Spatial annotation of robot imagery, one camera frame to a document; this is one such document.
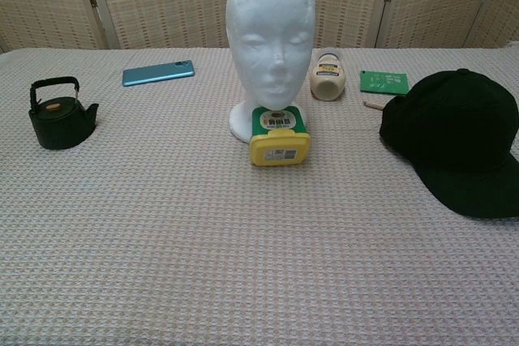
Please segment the green paper packet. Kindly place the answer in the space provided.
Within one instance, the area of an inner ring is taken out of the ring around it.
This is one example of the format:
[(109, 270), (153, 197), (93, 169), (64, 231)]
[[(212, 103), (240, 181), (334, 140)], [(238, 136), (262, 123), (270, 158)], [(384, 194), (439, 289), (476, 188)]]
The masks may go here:
[(387, 95), (406, 95), (409, 82), (406, 74), (361, 70), (360, 91)]

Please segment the dark green teapot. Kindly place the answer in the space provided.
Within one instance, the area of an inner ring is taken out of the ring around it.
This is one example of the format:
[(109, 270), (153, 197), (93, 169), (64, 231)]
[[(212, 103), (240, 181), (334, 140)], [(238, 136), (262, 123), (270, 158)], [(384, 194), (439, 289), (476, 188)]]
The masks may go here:
[[(73, 84), (75, 96), (60, 96), (40, 102), (36, 90), (59, 84)], [(73, 76), (37, 80), (30, 88), (28, 115), (39, 144), (46, 149), (62, 150), (77, 146), (87, 139), (96, 127), (99, 104), (87, 109), (78, 99), (79, 81)]]

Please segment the checkered white tablecloth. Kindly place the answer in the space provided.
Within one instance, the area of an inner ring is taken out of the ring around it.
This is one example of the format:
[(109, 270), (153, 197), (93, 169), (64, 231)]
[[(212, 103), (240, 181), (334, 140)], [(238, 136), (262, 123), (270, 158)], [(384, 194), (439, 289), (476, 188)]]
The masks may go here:
[[(262, 169), (229, 132), (227, 49), (0, 55), (0, 346), (519, 346), (519, 219), (465, 218), (383, 146), (361, 70), (468, 68), (519, 101), (519, 45), (345, 49), (345, 95), (298, 103), (312, 145)], [(123, 87), (126, 69), (195, 75)], [(96, 127), (43, 148), (37, 80), (73, 76)]]

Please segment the white foam mannequin head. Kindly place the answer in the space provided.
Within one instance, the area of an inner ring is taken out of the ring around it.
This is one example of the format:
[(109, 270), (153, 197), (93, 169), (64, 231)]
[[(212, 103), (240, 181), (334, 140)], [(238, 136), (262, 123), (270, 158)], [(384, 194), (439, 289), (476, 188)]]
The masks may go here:
[(251, 138), (257, 107), (294, 103), (311, 61), (315, 0), (227, 0), (226, 33), (245, 100), (229, 113), (231, 133)]

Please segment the black baseball cap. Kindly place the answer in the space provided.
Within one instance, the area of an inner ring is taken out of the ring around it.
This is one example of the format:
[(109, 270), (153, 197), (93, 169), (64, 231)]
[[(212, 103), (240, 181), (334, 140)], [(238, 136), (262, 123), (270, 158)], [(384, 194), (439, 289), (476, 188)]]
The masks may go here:
[(474, 218), (519, 217), (514, 96), (468, 69), (428, 75), (382, 110), (380, 137), (447, 208)]

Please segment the woven folding screen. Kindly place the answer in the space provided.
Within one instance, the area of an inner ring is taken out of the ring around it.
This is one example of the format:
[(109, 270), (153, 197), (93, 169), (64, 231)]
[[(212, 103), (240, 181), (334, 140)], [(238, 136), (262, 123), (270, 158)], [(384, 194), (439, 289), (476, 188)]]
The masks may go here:
[[(0, 53), (21, 48), (225, 47), (226, 0), (0, 0)], [(497, 48), (519, 0), (316, 0), (315, 45)]]

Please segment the cream mayonnaise bottle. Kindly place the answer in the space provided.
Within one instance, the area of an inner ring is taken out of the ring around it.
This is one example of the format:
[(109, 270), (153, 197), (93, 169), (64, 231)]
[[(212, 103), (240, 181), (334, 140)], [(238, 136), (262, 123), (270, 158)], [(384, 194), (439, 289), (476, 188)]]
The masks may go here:
[(345, 90), (345, 71), (337, 49), (321, 50), (311, 71), (311, 94), (324, 101), (336, 100)]

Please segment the green box with yellow lid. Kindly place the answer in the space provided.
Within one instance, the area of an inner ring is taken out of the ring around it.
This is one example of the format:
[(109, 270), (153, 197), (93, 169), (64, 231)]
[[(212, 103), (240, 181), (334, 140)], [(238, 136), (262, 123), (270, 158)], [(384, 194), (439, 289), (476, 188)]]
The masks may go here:
[(311, 146), (311, 136), (296, 106), (283, 110), (258, 107), (252, 111), (251, 162), (257, 166), (300, 164)]

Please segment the blue smartphone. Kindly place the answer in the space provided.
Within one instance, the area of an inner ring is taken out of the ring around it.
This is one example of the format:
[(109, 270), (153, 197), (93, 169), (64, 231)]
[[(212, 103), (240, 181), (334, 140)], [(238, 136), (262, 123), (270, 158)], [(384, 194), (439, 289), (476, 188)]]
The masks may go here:
[(122, 73), (123, 87), (180, 79), (195, 75), (191, 60), (163, 63), (153, 66), (126, 69)]

